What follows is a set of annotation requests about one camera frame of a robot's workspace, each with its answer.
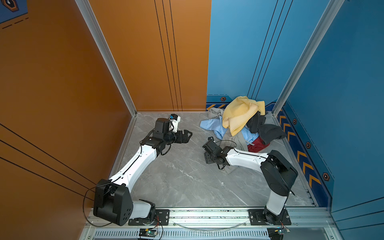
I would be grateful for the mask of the red cloth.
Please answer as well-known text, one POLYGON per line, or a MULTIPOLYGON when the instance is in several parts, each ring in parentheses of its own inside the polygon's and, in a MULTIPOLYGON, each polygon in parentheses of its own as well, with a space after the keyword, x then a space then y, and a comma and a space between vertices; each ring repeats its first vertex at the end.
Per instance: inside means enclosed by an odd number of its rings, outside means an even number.
POLYGON ((251 144, 248 145, 248 151, 251 153, 258 153, 261 150, 267 148, 270 144, 265 144, 261 137, 255 139, 251 144))

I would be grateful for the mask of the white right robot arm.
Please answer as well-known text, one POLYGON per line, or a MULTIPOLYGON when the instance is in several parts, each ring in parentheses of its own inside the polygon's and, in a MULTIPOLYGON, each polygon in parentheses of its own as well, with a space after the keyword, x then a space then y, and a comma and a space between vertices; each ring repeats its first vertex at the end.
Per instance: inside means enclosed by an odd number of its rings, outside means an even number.
POLYGON ((203 145, 207 164, 217 164, 222 170, 226 166, 244 167, 261 172, 270 188, 270 196, 263 210, 249 210, 252 225, 292 224, 286 203, 293 193, 292 187, 298 177, 298 171, 278 151, 269 153, 249 153, 234 147, 221 148, 212 137, 203 145))

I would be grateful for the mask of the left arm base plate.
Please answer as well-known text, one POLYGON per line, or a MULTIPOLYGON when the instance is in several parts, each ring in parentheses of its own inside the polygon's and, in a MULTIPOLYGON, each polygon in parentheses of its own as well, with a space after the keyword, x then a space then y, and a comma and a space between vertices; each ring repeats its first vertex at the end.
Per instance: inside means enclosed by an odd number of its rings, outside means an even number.
POLYGON ((128 221, 129 226, 167 226, 170 219, 169 209, 156 209, 151 211, 146 218, 136 218, 128 221))

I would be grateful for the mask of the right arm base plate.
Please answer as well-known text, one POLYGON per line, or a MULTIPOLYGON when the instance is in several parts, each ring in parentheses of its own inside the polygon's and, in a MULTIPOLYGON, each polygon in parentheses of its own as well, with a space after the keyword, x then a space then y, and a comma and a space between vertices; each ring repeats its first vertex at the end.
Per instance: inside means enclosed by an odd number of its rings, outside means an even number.
POLYGON ((283 208, 279 215, 265 209, 249 209, 249 220, 252 226, 283 225, 290 226, 291 218, 287 209, 283 208))

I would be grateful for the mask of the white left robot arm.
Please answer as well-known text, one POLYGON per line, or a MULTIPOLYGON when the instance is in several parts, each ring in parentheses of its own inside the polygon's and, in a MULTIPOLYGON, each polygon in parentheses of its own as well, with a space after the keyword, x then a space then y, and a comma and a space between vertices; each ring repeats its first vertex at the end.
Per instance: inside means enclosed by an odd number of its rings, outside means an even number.
POLYGON ((150 225, 156 218, 156 205, 150 201, 133 201, 131 191, 144 170, 158 157, 166 155, 172 144, 187 144, 192 137, 188 130, 178 130, 181 117, 171 114, 158 118, 155 127, 140 141, 135 155, 108 180, 101 179, 95 187, 93 214, 118 226, 139 219, 150 225))

